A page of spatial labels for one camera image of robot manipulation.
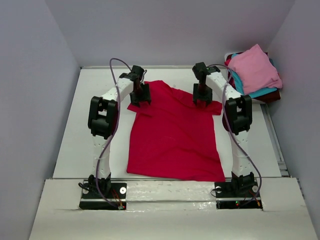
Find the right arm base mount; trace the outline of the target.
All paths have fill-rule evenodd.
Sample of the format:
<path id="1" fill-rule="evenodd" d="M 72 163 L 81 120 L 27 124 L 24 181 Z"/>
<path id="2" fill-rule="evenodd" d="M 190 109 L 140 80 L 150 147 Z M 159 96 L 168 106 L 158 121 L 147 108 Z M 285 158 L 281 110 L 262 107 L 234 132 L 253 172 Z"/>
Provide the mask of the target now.
<path id="1" fill-rule="evenodd" d="M 263 209 L 261 195 L 257 193 L 257 183 L 244 192 L 237 193 L 231 186 L 231 182 L 215 182 L 213 189 L 210 190 L 218 210 Z"/>

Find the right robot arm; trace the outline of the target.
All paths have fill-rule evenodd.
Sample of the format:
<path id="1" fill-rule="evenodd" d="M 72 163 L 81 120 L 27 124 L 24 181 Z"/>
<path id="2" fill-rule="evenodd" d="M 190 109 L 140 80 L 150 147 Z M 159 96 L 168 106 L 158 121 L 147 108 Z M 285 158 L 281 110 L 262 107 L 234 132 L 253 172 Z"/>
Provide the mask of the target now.
<path id="1" fill-rule="evenodd" d="M 218 199 L 246 198 L 254 195 L 257 186 L 253 163 L 248 148 L 248 135 L 253 122 L 252 98 L 232 87 L 220 71 L 220 64 L 207 66 L 196 63 L 192 71 L 198 83 L 193 85 L 193 103 L 204 102 L 206 106 L 216 94 L 222 103 L 222 123 L 228 132 L 232 150 L 232 178 L 226 182 L 216 182 L 215 197 Z"/>

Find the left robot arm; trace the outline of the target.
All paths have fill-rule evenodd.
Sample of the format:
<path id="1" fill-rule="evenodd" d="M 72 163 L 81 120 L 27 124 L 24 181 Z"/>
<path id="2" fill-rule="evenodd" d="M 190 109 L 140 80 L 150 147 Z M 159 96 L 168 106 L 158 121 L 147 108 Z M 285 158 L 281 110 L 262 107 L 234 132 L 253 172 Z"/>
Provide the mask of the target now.
<path id="1" fill-rule="evenodd" d="M 101 198 L 111 191 L 110 148 L 119 125 L 121 103 L 129 96 L 130 103 L 140 107 L 151 103 L 149 84 L 144 83 L 146 70 L 133 65 L 129 73 L 114 78 L 114 87 L 90 100 L 88 128 L 93 138 L 93 169 L 88 177 L 88 190 Z"/>

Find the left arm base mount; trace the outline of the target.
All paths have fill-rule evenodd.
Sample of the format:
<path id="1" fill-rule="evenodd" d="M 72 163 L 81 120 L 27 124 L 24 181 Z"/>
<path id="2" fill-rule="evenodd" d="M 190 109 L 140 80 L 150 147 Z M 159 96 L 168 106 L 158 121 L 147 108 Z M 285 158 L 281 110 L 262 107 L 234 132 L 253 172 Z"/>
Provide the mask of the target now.
<path id="1" fill-rule="evenodd" d="M 79 182 L 81 196 L 79 208 L 81 210 L 107 210 L 124 211 L 127 209 L 127 183 L 124 181 L 113 181 L 111 189 L 104 197 L 97 190 L 90 190 L 87 180 Z"/>

